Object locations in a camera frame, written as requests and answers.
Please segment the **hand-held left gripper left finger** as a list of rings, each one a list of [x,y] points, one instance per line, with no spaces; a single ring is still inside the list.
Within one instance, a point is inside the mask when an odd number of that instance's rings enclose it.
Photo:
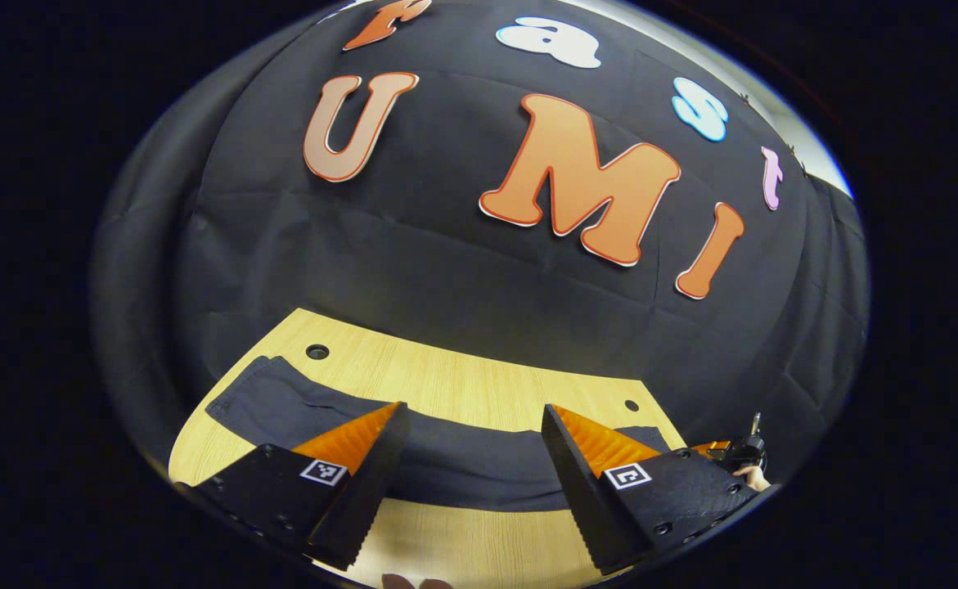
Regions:
[[[282,555],[346,570],[358,559],[408,435],[410,410],[394,402],[291,450],[258,445],[198,484],[176,488]]]

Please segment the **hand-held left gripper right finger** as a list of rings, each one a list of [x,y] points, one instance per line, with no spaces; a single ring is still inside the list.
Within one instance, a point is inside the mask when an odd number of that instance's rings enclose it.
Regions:
[[[676,558],[762,500],[719,465],[722,456],[691,447],[658,451],[565,407],[546,405],[541,434],[604,575]]]

